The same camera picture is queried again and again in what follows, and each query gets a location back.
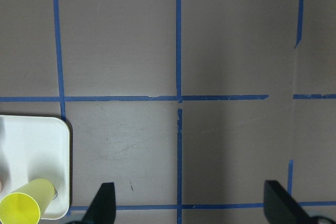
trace vertical blue tape strip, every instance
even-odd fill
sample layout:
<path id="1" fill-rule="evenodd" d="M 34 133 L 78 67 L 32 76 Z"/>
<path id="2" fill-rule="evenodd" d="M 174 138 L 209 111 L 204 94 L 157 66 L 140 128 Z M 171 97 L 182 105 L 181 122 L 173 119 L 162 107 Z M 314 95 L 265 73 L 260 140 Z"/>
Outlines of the vertical blue tape strip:
<path id="1" fill-rule="evenodd" d="M 296 45 L 295 48 L 299 45 L 302 39 L 302 26 L 303 26 L 303 1 L 299 0 L 299 10 L 298 10 L 298 27 L 296 35 Z"/>
<path id="2" fill-rule="evenodd" d="M 62 50 L 61 50 L 61 32 L 59 23 L 59 7 L 58 0 L 54 2 L 54 25 L 55 25 L 55 42 L 56 42 L 56 57 L 57 57 L 57 75 L 58 75 L 58 90 L 60 97 L 61 118 L 65 121 L 65 98 L 64 98 L 64 81 L 63 81 L 63 66 L 62 66 Z"/>
<path id="3" fill-rule="evenodd" d="M 292 195 L 293 167 L 294 167 L 294 161 L 291 159 L 288 163 L 288 178 L 287 178 L 287 192 L 289 193 L 289 195 Z"/>
<path id="4" fill-rule="evenodd" d="M 177 116 L 177 224 L 182 224 L 182 109 Z"/>
<path id="5" fill-rule="evenodd" d="M 177 101 L 182 102 L 182 0 L 176 0 L 176 91 Z"/>

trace black object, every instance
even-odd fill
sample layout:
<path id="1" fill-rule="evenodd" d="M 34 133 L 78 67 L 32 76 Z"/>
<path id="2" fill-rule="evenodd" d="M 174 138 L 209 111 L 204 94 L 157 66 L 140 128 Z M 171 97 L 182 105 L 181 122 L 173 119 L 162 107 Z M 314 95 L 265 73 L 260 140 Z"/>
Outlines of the black object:
<path id="1" fill-rule="evenodd" d="M 116 218 L 115 203 L 114 183 L 103 183 L 83 219 L 67 224 L 114 224 Z"/>
<path id="2" fill-rule="evenodd" d="M 264 214 L 270 224 L 336 224 L 323 216 L 309 217 L 276 180 L 265 181 Z"/>

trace white tray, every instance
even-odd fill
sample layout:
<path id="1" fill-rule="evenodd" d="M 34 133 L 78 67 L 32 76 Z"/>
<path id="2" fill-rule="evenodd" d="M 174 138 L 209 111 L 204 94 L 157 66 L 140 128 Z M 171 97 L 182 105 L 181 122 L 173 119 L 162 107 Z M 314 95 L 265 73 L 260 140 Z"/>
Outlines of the white tray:
<path id="1" fill-rule="evenodd" d="M 0 200 L 35 178 L 58 193 L 41 219 L 60 219 L 70 203 L 69 127 L 58 118 L 0 115 Z"/>

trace yellow cup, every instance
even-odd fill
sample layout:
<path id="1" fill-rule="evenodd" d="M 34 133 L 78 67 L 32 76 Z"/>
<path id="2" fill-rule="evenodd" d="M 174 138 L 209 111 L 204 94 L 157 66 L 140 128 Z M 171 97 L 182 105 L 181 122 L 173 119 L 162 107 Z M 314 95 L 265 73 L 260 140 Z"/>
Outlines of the yellow cup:
<path id="1" fill-rule="evenodd" d="M 34 179 L 1 200 L 0 221 L 3 224 L 38 224 L 54 195 L 50 181 Z"/>

